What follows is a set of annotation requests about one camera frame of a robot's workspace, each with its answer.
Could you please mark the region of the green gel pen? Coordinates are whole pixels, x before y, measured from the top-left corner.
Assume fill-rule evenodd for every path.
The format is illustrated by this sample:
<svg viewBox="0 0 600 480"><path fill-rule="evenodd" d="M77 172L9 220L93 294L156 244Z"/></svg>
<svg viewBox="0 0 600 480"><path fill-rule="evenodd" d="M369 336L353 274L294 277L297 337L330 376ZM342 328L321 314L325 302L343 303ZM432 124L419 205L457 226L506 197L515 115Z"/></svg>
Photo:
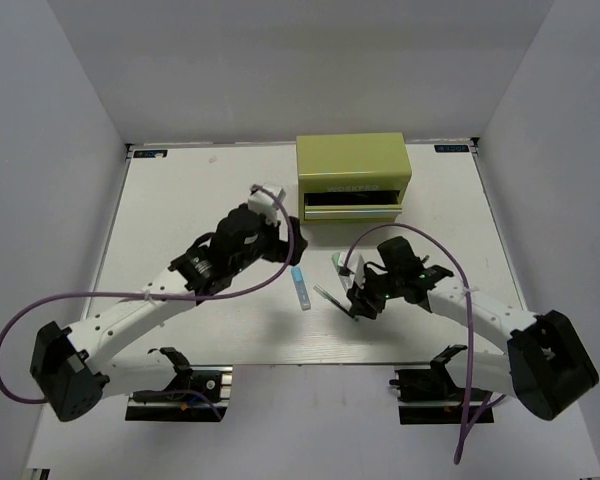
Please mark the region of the green gel pen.
<svg viewBox="0 0 600 480"><path fill-rule="evenodd" d="M321 296L323 299L328 301L331 305L335 306L339 311L344 313L347 317L354 321L358 321L357 317L352 314L341 302L339 302L333 295L331 295L322 286L316 284L313 286L313 290Z"/></svg>

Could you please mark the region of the green cap highlighter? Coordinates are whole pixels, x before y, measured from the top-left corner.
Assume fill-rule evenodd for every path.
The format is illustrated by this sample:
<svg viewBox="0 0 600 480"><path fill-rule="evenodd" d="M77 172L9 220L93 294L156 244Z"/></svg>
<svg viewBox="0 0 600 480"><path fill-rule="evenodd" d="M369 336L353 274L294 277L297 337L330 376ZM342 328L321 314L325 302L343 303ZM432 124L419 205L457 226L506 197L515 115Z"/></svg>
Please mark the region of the green cap highlighter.
<svg viewBox="0 0 600 480"><path fill-rule="evenodd" d="M344 251L336 252L331 257L335 272L345 291L347 291L352 285L351 270L345 265L346 257L347 253Z"/></svg>

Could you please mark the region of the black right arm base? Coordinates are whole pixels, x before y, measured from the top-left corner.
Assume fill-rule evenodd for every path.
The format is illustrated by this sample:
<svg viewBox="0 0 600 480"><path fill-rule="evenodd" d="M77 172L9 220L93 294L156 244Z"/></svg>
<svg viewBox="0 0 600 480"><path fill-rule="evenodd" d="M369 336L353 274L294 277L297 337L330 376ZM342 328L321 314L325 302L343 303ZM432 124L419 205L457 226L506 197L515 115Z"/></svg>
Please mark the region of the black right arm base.
<svg viewBox="0 0 600 480"><path fill-rule="evenodd" d="M466 346L452 345L428 364L395 369L389 387L397 394L401 425L460 425L465 390L451 379L446 367Z"/></svg>

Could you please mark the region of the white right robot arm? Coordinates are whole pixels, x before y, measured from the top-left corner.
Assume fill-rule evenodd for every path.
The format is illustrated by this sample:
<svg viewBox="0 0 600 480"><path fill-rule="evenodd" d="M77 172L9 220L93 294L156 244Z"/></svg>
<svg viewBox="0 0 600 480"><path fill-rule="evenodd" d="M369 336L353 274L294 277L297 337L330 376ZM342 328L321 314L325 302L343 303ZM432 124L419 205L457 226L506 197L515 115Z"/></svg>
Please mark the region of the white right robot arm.
<svg viewBox="0 0 600 480"><path fill-rule="evenodd" d="M402 299L457 322L499 350L450 345L426 369L398 371L390 383L402 402L459 401L466 391L477 401L493 392L552 420L598 384L599 374L564 314L534 313L471 291L451 270L427 266L403 237L381 243L377 251L380 264L349 252L334 257L351 316L376 319L388 301Z"/></svg>

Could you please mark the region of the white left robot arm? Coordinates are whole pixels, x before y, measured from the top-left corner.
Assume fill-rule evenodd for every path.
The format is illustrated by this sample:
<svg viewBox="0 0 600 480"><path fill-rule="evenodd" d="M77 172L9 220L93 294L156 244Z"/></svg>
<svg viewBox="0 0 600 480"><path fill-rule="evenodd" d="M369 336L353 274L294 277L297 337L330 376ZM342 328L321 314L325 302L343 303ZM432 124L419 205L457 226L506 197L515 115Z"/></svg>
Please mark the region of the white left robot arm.
<svg viewBox="0 0 600 480"><path fill-rule="evenodd" d="M115 356L170 318L205 301L229 298L233 279L258 260L283 268L301 260L308 243L300 221L277 205L248 201L215 231L201 235L138 293L113 293L116 304L66 327L54 322L36 335L30 372L62 422L90 411L128 380L148 381L155 367L126 368Z"/></svg>

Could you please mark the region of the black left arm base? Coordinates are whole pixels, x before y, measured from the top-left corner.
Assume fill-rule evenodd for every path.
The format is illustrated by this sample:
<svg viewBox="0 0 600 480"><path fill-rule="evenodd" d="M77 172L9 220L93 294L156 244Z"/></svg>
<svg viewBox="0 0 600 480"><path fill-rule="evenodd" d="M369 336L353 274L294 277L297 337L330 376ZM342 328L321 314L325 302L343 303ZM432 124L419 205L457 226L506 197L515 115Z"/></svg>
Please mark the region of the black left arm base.
<svg viewBox="0 0 600 480"><path fill-rule="evenodd" d="M229 406L233 368L193 366L173 347L151 349L167 383L130 394L126 421L170 423L221 422Z"/></svg>

